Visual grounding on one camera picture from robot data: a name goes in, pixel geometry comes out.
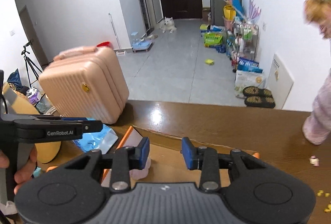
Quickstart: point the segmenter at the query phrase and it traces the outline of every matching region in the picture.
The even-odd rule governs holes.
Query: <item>dark fabric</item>
[[[13,72],[13,73],[10,74],[10,76],[7,79],[7,82],[14,84],[16,86],[16,90],[22,89],[23,86],[22,86],[22,82],[20,80],[19,70],[18,69],[16,69],[15,72]]]
[[[23,93],[26,96],[26,92],[28,91],[29,87],[27,86],[22,86],[22,88],[20,90],[18,90],[18,92]]]

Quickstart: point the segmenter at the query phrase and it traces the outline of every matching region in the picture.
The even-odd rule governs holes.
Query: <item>blonde hair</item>
[[[306,0],[305,13],[308,22],[322,23],[331,9],[331,0]]]

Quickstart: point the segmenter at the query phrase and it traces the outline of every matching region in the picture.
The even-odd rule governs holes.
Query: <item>pink suitcase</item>
[[[61,52],[39,83],[65,117],[117,121],[129,97],[116,53],[107,47],[79,47]]]

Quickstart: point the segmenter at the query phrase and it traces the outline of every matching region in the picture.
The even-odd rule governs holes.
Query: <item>hanging decoration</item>
[[[253,24],[257,24],[261,16],[261,8],[256,7],[254,0],[249,0],[249,14],[248,19],[251,20]]]

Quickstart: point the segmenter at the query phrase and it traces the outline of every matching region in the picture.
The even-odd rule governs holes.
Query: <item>green bag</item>
[[[205,47],[210,48],[222,45],[223,35],[220,33],[205,33]]]

